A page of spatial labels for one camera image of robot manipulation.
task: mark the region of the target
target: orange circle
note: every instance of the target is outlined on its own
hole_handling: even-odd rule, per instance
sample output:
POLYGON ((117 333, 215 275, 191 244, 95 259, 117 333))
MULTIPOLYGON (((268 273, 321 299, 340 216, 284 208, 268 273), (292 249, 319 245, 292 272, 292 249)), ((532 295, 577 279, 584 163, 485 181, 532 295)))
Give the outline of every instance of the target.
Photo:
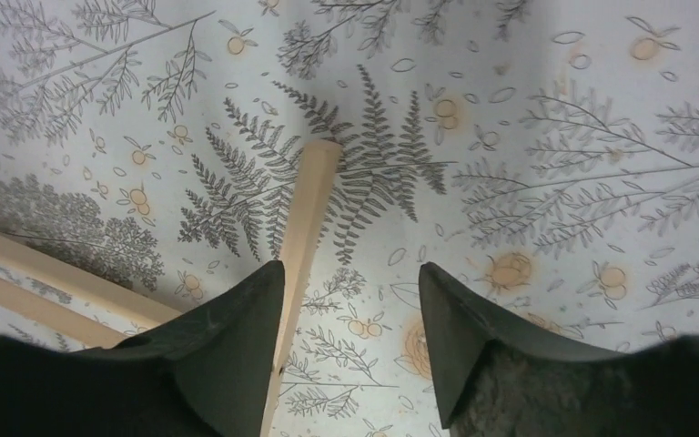
POLYGON ((176 137, 185 138, 188 137, 188 128, 183 125, 178 125, 173 129, 173 133, 176 134, 176 137))
POLYGON ((183 279, 183 285, 191 291, 196 290, 199 288, 199 279, 194 275, 186 275, 183 279))
POLYGON ((381 326, 379 323, 371 323, 367 331, 371 337, 379 337, 381 335, 381 326))
POLYGON ((151 212, 151 207, 146 203, 144 203, 143 205, 138 205, 137 212, 142 216, 147 216, 148 213, 151 212))
POLYGON ((355 335, 362 335, 366 328, 365 325, 363 325, 363 322, 360 320, 351 321, 347 327, 349 328, 349 332, 352 332, 355 335))
POLYGON ((446 130, 456 129, 460 124, 460 120, 456 117, 445 117, 441 119, 441 127, 446 130))
POLYGON ((239 55, 245 50, 245 41, 239 36, 232 36, 227 42, 227 49, 230 54, 239 55))
POLYGON ((457 114, 457 105, 452 101, 443 99, 435 104, 435 115, 438 117, 452 117, 457 114))
POLYGON ((134 188, 130 190, 130 200, 136 205, 146 205, 146 193, 142 189, 134 188))
POLYGON ((146 154, 144 154, 144 153, 141 152, 140 150, 134 151, 134 152, 133 152, 133 155, 132 155, 132 158, 133 158, 133 162, 136 163, 136 164, 138 164, 138 165, 141 165, 141 164, 143 164, 144 162, 146 162, 146 154))
POLYGON ((604 269, 602 274, 599 276, 599 280, 602 282, 604 287, 620 287, 625 283, 625 273, 616 267, 608 267, 607 269, 604 269))
POLYGON ((624 285, 619 285, 617 287, 610 287, 604 291, 604 296, 612 300, 620 300, 628 294, 628 289, 624 285))
POLYGON ((639 38, 631 45, 631 56, 646 61, 658 55, 661 51, 661 45, 654 38, 649 36, 639 38))

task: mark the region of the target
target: fern frond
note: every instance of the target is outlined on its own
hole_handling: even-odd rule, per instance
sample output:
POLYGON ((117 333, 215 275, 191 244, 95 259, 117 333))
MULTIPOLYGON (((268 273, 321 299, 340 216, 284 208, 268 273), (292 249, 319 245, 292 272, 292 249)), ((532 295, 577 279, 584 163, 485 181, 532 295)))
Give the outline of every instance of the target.
POLYGON ((290 185, 281 185, 264 197, 264 201, 267 202, 267 208, 264 213, 267 217, 267 240, 274 258, 279 257, 282 239, 285 237, 285 224, 288 221, 288 211, 292 198, 293 187, 290 185))
POLYGON ((261 262, 261 256, 258 254, 258 233, 261 231, 261 225, 264 222, 258 217, 264 215, 264 212, 261 210, 263 206, 264 204, 260 200, 252 199, 240 202, 233 208, 234 217, 242 225, 242 231, 245 233, 248 247, 259 262, 261 262))
POLYGON ((206 129, 210 146, 216 152, 224 167, 227 168, 229 176, 234 183, 234 189, 244 197, 259 194, 269 183, 270 176, 266 175, 263 168, 256 169, 256 159, 248 161, 245 152, 240 152, 229 143, 216 136, 208 127, 206 129))
POLYGON ((258 116, 248 117, 248 113, 243 114, 228 97, 224 100, 224 106, 228 117, 234 120, 234 126, 239 127, 239 133, 246 135, 246 141, 255 143, 253 150, 257 151, 259 157, 268 159, 264 165, 272 177, 279 182, 296 180, 297 166, 289 154, 299 137, 293 137, 286 141, 282 147, 278 147, 279 137, 285 126, 273 127, 267 120, 259 127, 258 116))
POLYGON ((231 183, 227 182, 226 178, 217 178, 197 155, 192 155, 191 160, 199 181, 208 193, 209 201, 189 189, 186 190, 196 211, 181 208, 186 220, 181 221, 178 240, 201 241, 204 237, 211 248, 217 249, 223 242, 232 253, 239 256, 239 234, 235 228, 235 216, 233 211, 230 211, 237 202, 238 194, 230 195, 231 183))
POLYGON ((186 195, 191 201, 191 204, 194 206, 194 210, 198 212, 199 215, 202 216, 212 216, 213 215, 213 206, 210 205, 210 201, 201 197, 199 194, 195 193, 194 191, 187 189, 186 190, 186 195))
POLYGON ((341 178, 347 194, 347 213, 339 214, 343 221, 337 224, 339 229, 334 235, 339 240, 334 240, 334 244, 339 248, 336 252, 339 262, 347 265, 352 261, 355 240, 360 237, 358 232, 372 223, 370 217, 378 219, 380 212, 387 210, 381 202, 394 205, 395 200, 389 194, 390 182, 371 170, 341 175, 341 178))
POLYGON ((395 137, 390 133, 390 125, 384 116, 387 109, 381 104, 379 91, 371 80, 368 70, 362 65, 358 65, 360 78, 363 82, 363 94, 365 95, 366 107, 363 109, 362 125, 365 131, 360 134, 364 139, 360 141, 365 149, 360 154, 359 165, 363 166, 383 166, 388 159, 395 155, 395 145, 390 141, 395 137))
POLYGON ((231 183, 227 183, 226 178, 217 178, 216 174, 206 168, 205 164, 195 154, 191 155, 191 162, 194 165, 194 171, 199 181, 208 192, 210 201, 213 202, 215 208, 228 208, 237 201, 237 194, 229 195, 232 186, 231 183))
POLYGON ((427 181, 427 185, 438 194, 446 194, 446 185, 443 183, 443 170, 445 163, 432 163, 417 166, 420 175, 427 181))
POLYGON ((414 190, 417 183, 417 172, 411 167, 395 167, 385 169, 382 174, 393 181, 395 200, 400 209, 414 222, 417 213, 414 210, 414 190))
POLYGON ((424 135, 421 131, 420 98, 416 91, 411 91, 411 101, 409 103, 409 113, 404 118, 403 134, 399 137, 402 140, 398 143, 396 160, 401 164, 422 164, 432 160, 432 154, 427 149, 427 144, 422 141, 424 135))
POLYGON ((350 122, 339 121, 339 107, 329 107, 329 103, 322 101, 307 93, 302 93, 291 86, 286 86, 278 81, 273 81, 272 84, 285 92, 288 97, 294 99, 294 103, 299 106, 299 109, 305 112, 304 117, 309 122, 311 134, 321 134, 321 138, 328 141, 334 141, 344 147, 343 156, 339 162, 339 168, 348 168, 346 164, 346 156, 350 149, 350 144, 360 137, 358 134, 351 134, 347 129, 354 127, 350 122))

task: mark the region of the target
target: orange flower illustration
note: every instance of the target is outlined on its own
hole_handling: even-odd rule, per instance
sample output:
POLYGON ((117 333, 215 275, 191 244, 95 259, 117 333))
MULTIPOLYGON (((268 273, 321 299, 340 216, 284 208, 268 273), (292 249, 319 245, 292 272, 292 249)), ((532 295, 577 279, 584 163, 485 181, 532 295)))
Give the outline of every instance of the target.
POLYGON ((426 380, 432 380, 430 368, 430 353, 427 351, 427 340, 424 336, 424 322, 419 320, 406 334, 403 354, 395 362, 404 370, 419 375, 426 380))
POLYGON ((521 253, 511 252, 497 259, 492 257, 489 259, 491 259, 491 268, 481 280, 491 284, 490 294, 527 285, 532 275, 532 261, 529 258, 521 253))

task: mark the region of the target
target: patterned wallpaper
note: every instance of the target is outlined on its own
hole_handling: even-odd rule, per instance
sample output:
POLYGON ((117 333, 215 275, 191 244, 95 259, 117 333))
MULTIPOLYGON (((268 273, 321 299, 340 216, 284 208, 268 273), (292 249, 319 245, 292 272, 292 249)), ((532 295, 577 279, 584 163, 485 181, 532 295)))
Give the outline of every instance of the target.
POLYGON ((277 257, 316 137, 344 155, 272 435, 448 435, 426 261, 605 348, 699 332, 699 4, 0 0, 0 232, 57 259, 197 306, 277 257))

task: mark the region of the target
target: wooden slat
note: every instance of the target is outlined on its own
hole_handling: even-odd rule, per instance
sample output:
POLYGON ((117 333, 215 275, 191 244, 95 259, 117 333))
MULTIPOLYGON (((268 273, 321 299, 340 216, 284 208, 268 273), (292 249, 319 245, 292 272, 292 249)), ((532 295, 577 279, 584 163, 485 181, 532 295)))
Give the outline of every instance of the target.
POLYGON ((76 339, 88 347, 110 348, 127 336, 0 278, 0 306, 76 339))
POLYGON ((0 265, 132 320, 148 330, 181 313, 0 235, 0 265))
POLYGON ((293 199, 290 202, 280 259, 285 266, 285 299, 274 364, 269 377, 267 406, 261 436, 269 436, 282 383, 282 369, 290 353, 299 322, 301 301, 318 247, 320 227, 325 219, 341 146, 316 140, 304 147, 293 199))

